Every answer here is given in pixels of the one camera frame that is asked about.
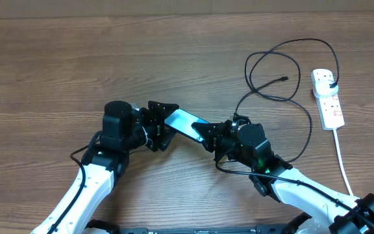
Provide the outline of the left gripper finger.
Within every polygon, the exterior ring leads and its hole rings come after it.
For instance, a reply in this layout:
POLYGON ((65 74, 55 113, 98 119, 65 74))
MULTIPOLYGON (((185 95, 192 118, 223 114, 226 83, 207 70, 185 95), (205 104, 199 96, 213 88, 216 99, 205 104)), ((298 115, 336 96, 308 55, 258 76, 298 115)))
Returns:
POLYGON ((147 117, 150 122, 163 122, 177 109, 179 109, 178 104, 148 101, 147 117))
POLYGON ((177 134, 174 129, 165 129, 162 134, 157 136, 157 146, 160 151, 165 151, 171 143, 173 137, 177 134))

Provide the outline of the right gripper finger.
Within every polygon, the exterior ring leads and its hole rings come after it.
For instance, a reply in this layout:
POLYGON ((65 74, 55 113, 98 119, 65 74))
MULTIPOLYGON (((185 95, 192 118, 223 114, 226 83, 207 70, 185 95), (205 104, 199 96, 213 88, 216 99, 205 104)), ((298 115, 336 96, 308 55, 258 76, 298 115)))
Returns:
POLYGON ((210 153, 213 153, 219 149, 219 144, 214 140, 211 141, 203 141, 203 147, 210 153))
POLYGON ((214 135, 216 129, 215 123, 194 122, 192 128, 200 135, 202 143, 208 142, 209 138, 214 135))

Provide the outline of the Galaxy smartphone with blue screen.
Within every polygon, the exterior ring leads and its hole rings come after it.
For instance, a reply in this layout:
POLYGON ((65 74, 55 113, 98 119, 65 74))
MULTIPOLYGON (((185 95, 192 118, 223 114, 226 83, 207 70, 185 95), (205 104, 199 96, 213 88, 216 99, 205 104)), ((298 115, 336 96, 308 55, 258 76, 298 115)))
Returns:
POLYGON ((170 116, 168 116, 164 123, 178 133, 194 140, 195 142, 202 143, 202 136, 192 127, 193 123, 207 124, 208 122, 189 113, 182 109, 175 110, 170 116))

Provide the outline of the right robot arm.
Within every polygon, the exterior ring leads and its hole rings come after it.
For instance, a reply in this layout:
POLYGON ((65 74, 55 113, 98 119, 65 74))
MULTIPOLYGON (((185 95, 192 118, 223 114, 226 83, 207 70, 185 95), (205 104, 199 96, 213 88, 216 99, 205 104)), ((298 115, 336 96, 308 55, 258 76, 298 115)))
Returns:
POLYGON ((358 198, 306 177, 274 154, 260 124, 195 122, 192 127, 216 162, 227 157, 248 166, 245 175, 262 196, 301 210, 283 233, 374 233, 374 194, 358 198))

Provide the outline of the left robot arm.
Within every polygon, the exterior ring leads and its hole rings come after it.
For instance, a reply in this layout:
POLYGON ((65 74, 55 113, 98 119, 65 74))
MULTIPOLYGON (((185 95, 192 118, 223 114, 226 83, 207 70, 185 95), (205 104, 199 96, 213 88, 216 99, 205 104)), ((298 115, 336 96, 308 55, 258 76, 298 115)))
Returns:
POLYGON ((176 132, 165 128, 165 120, 177 109, 177 104, 156 101, 140 109, 125 101, 107 103, 102 129, 79 150, 82 158, 70 155, 79 165, 72 186, 33 233, 119 233, 119 226, 92 215, 125 173, 135 149, 167 148, 176 132))

